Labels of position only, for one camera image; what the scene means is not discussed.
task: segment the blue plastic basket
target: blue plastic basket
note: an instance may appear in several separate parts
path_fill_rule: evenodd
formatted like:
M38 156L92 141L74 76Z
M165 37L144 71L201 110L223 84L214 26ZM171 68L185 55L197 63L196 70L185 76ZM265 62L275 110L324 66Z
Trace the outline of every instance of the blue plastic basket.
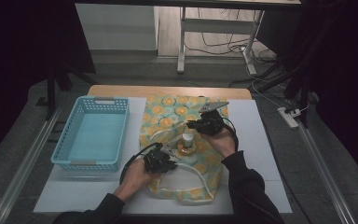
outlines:
M128 98L79 97L51 161L65 170L118 171L129 109Z

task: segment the floral cloth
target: floral cloth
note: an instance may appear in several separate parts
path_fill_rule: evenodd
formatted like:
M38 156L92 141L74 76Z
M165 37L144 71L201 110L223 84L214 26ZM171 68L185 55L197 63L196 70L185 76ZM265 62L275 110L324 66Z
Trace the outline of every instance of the floral cloth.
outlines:
M141 148L160 142L167 143L182 135L183 132L192 132L194 136L193 149L195 152L190 156L184 156L174 149L175 156L171 160L179 166L190 168L198 175L203 186L193 189L168 189L160 188L159 178L149 184L151 192L165 198L173 198L179 201L200 203L213 200L222 174L221 156L201 138L196 130L186 127L187 120L200 119L200 108L206 102L225 102L226 99L213 99L208 97L175 96L175 95L150 95L147 97L143 124L140 134ZM223 118L227 118L227 106L218 109Z

